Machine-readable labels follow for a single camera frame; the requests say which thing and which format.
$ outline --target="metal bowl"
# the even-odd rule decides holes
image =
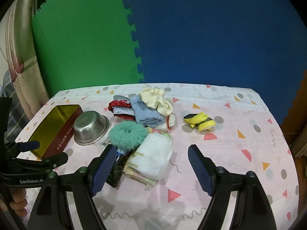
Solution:
[[[84,112],[74,122],[74,139],[79,145],[93,144],[105,135],[109,125],[108,118],[98,112]]]

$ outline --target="human hand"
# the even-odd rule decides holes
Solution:
[[[10,202],[11,208],[16,212],[20,217],[26,217],[28,212],[25,209],[28,202],[26,200],[26,190],[25,189],[10,189],[10,194],[12,195],[13,201]],[[5,202],[0,198],[0,208],[2,211],[7,211],[7,206]]]

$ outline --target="pink tablecloth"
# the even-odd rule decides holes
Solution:
[[[145,87],[158,86],[174,102],[177,122],[171,130],[173,155],[164,178],[151,190],[122,176],[114,189],[106,184],[94,201],[107,229],[197,229],[210,197],[202,191],[188,161],[187,149],[197,144],[204,156],[233,173],[256,172],[268,196],[277,229],[288,229],[297,217],[298,181],[294,162],[283,134],[259,94],[251,89],[193,84],[110,85],[60,91],[35,115],[16,141],[27,141],[48,112],[59,104],[80,104],[84,111],[96,110],[110,120],[110,128],[121,122],[107,110],[114,95],[131,97]],[[205,112],[216,129],[199,133],[183,121],[189,113]],[[59,174],[73,173],[101,154],[97,144],[82,147],[69,141],[67,164]],[[21,158],[36,159],[30,152]],[[39,189],[30,189],[32,207]],[[223,229],[228,229],[236,193],[231,193]],[[68,200],[75,229],[82,229],[72,193]]]

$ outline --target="folded blue washcloth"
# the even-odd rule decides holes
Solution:
[[[147,107],[141,100],[139,95],[130,98],[132,109],[135,112],[135,120],[148,127],[155,127],[159,124],[165,123],[165,117],[161,115],[156,109]]]

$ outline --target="black package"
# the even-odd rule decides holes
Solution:
[[[117,184],[122,176],[125,164],[128,161],[131,151],[125,151],[117,147],[116,149],[116,160],[111,168],[111,171],[106,179],[106,183],[113,188],[117,187]]]

